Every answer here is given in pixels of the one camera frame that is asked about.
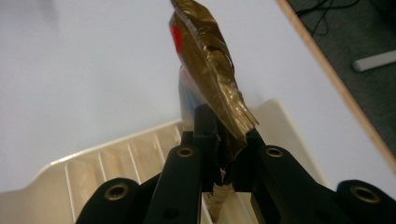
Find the gold foil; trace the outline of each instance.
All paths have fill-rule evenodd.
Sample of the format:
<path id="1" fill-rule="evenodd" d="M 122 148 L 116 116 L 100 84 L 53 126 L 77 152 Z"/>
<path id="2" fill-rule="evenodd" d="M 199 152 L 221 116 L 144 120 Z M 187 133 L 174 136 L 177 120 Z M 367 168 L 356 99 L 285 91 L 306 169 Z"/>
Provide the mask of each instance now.
<path id="1" fill-rule="evenodd" d="M 224 168 L 246 146 L 246 133 L 257 120 L 246 107 L 233 76 L 233 62 L 219 27 L 206 7 L 195 1 L 172 0 L 175 13 L 170 25 L 177 28 L 177 52 L 198 91 L 225 129 L 219 165 Z"/>

